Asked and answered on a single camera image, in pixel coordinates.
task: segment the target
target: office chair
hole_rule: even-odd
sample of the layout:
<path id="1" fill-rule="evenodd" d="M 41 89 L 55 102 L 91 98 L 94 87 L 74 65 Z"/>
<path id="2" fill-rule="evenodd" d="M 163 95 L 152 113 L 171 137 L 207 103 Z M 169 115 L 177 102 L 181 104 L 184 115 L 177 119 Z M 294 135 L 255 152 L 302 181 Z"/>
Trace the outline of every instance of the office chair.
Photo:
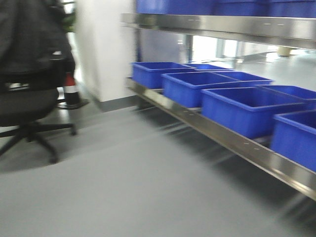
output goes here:
<path id="1" fill-rule="evenodd" d="M 46 117 L 57 105 L 60 86 L 63 76 L 56 70 L 47 70 L 42 73 L 28 75 L 0 75 L 0 126 L 18 126 L 17 129 L 0 133 L 0 137 L 13 136 L 0 148 L 0 156 L 22 139 L 28 142 L 37 141 L 52 155 L 50 163 L 57 163 L 59 158 L 56 150 L 46 141 L 39 132 L 69 128 L 71 135 L 76 135 L 75 125 L 40 124 L 37 120 Z M 7 89 L 7 83 L 28 83 L 28 86 L 19 89 Z"/>

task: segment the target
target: traffic cone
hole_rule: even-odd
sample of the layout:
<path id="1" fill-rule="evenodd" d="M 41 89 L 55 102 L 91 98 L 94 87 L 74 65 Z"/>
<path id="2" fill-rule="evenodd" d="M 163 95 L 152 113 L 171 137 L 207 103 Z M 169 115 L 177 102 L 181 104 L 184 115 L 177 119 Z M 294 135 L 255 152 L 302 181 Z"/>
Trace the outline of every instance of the traffic cone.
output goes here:
<path id="1" fill-rule="evenodd" d="M 74 77 L 66 73 L 64 96 L 65 102 L 58 104 L 58 108 L 65 110 L 75 110 L 89 103 L 87 99 L 81 99 L 77 90 Z"/>

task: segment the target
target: plastic storage bin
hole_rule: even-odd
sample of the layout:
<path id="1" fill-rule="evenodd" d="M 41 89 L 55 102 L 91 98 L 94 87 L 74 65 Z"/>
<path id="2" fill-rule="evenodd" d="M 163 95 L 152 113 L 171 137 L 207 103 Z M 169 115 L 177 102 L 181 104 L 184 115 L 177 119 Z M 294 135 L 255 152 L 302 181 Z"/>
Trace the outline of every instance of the plastic storage bin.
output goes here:
<path id="1" fill-rule="evenodd" d="M 269 85 L 270 83 L 273 82 L 273 80 L 271 80 L 271 79 L 262 78 L 262 77 L 255 76 L 255 75 L 252 75 L 249 73 L 236 72 L 236 71 L 216 72 L 216 74 L 231 77 L 231 78 L 243 81 L 244 87 L 248 87 L 248 86 L 252 87 L 255 85 Z"/>
<path id="2" fill-rule="evenodd" d="M 301 111 L 293 96 L 255 87 L 203 90 L 202 114 L 248 138 L 272 135 L 275 114 Z"/>
<path id="3" fill-rule="evenodd" d="M 205 64 L 205 63 L 201 63 L 201 64 L 187 63 L 185 65 L 196 68 L 196 71 L 211 71 L 211 72 L 212 71 L 233 71 L 233 69 L 222 68 L 222 67 L 218 67 L 211 64 Z"/>
<path id="4" fill-rule="evenodd" d="M 211 15 L 214 0 L 137 0 L 137 13 Z"/>
<path id="5" fill-rule="evenodd" d="M 316 109 L 316 91 L 307 90 L 294 85 L 262 85 L 259 87 L 296 96 L 306 103 L 306 110 Z"/>
<path id="6" fill-rule="evenodd" d="M 210 72 L 164 74 L 163 94 L 188 107 L 201 107 L 202 89 L 223 88 L 237 80 Z"/>
<path id="7" fill-rule="evenodd" d="M 215 15 L 219 16 L 267 16 L 268 0 L 218 0 Z"/>
<path id="8" fill-rule="evenodd" d="M 271 0 L 269 16 L 316 17 L 315 0 Z"/>
<path id="9" fill-rule="evenodd" d="M 194 68 L 172 62 L 132 63 L 133 80 L 149 89 L 162 88 L 162 76 L 165 73 L 193 72 Z"/>
<path id="10" fill-rule="evenodd" d="M 316 172 L 316 111 L 276 115 L 271 149 Z"/>

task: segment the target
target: metal shelf rack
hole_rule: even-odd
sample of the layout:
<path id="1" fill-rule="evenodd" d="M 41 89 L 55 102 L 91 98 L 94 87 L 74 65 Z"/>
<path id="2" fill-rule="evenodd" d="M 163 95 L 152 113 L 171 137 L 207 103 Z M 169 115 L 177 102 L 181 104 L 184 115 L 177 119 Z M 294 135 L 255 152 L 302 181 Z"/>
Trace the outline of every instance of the metal shelf rack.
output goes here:
<path id="1" fill-rule="evenodd" d="M 316 49 L 316 19 L 123 14 L 129 27 L 222 39 Z M 235 154 L 316 200 L 316 173 L 148 89 L 132 79 L 128 88 Z"/>

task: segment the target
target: chair caster wheel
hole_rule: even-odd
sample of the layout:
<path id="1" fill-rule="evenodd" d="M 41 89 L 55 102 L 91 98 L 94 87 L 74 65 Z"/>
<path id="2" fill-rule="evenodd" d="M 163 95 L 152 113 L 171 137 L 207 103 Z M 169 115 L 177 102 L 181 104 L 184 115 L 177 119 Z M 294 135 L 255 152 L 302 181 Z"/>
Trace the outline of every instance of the chair caster wheel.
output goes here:
<path id="1" fill-rule="evenodd" d="M 72 136 L 76 136 L 77 135 L 77 130 L 76 130 L 75 126 L 70 128 L 70 135 L 72 135 Z"/>
<path id="2" fill-rule="evenodd" d="M 59 161 L 59 158 L 58 157 L 53 157 L 49 160 L 49 163 L 51 164 L 56 164 L 57 162 Z"/>
<path id="3" fill-rule="evenodd" d="M 33 142 L 33 138 L 32 138 L 32 137 L 27 137 L 27 138 L 26 138 L 26 141 L 27 141 L 27 142 Z"/>

